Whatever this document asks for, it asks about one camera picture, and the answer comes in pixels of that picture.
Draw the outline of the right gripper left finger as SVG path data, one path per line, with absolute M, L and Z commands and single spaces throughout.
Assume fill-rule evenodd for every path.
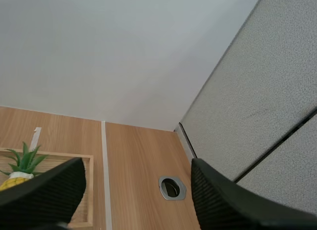
M 0 193 L 2 230 L 66 230 L 86 189 L 81 158 L 72 158 Z

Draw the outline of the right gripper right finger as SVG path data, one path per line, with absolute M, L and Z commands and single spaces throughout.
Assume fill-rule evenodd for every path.
M 191 191 L 203 230 L 315 230 L 314 214 L 256 195 L 200 158 L 191 162 Z

